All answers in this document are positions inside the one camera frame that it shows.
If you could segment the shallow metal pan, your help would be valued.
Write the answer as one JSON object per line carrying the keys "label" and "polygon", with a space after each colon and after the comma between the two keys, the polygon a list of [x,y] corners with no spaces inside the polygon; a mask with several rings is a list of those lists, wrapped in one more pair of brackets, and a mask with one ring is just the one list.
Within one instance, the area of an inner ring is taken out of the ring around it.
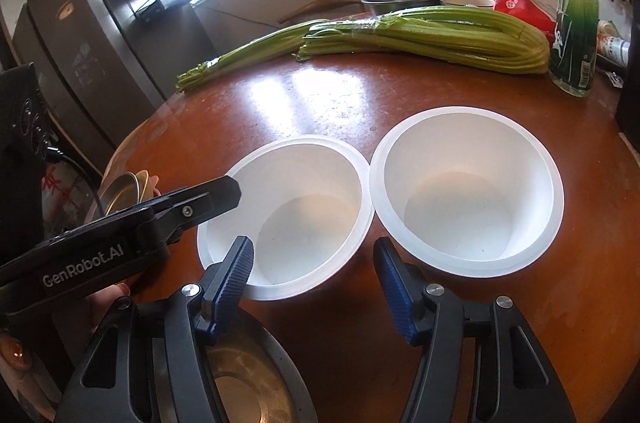
{"label": "shallow metal pan", "polygon": [[[140,307],[152,335],[151,420],[175,422],[166,358],[165,306]],[[227,333],[206,348],[210,373],[231,422],[315,422],[314,403],[292,359],[277,339],[245,310],[235,312]]]}

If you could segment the yellow plastic plate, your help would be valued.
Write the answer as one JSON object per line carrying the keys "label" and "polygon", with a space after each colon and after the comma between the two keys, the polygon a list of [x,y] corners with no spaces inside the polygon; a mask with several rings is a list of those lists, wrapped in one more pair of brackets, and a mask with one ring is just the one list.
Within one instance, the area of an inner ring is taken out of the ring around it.
{"label": "yellow plastic plate", "polygon": [[153,189],[151,185],[151,177],[147,170],[141,170],[134,174],[138,183],[138,198],[137,202],[142,203],[148,201],[153,197]]}

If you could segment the dark refrigerator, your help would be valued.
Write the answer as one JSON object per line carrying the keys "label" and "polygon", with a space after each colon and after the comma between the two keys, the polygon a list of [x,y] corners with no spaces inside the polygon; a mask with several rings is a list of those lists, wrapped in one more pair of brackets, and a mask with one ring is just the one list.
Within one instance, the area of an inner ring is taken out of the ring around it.
{"label": "dark refrigerator", "polygon": [[216,55],[193,0],[26,0],[13,44],[51,117],[104,171],[119,144]]}

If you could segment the long green celery bunch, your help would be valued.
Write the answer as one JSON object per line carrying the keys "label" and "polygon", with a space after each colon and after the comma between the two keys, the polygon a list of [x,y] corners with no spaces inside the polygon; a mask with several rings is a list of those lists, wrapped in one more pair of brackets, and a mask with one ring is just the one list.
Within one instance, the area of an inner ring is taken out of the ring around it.
{"label": "long green celery bunch", "polygon": [[322,22],[326,20],[311,19],[293,24],[254,39],[212,60],[201,62],[177,76],[176,91],[193,91],[196,87],[220,79],[233,71],[250,68],[284,55],[292,55],[304,44],[304,37],[310,29]]}

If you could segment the green label plastic bottle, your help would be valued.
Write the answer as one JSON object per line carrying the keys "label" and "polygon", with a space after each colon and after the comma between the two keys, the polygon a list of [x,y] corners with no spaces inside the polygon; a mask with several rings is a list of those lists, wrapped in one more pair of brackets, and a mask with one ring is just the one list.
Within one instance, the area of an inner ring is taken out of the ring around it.
{"label": "green label plastic bottle", "polygon": [[556,0],[550,73],[554,84],[572,96],[591,90],[598,21],[599,0]]}

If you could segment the small white jar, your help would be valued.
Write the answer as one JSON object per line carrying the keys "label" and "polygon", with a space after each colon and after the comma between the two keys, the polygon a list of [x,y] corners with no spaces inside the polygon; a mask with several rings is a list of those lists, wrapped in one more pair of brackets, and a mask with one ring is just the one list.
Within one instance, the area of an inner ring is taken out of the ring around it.
{"label": "small white jar", "polygon": [[617,36],[600,34],[597,40],[598,54],[613,64],[626,68],[630,43]]}

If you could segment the red snack bag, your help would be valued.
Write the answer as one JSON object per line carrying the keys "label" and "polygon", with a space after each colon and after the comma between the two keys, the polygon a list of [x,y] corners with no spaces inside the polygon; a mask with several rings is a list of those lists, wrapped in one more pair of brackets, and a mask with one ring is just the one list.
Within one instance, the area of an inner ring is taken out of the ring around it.
{"label": "red snack bag", "polygon": [[554,32],[555,21],[532,0],[495,0],[494,9],[527,22],[545,35]]}

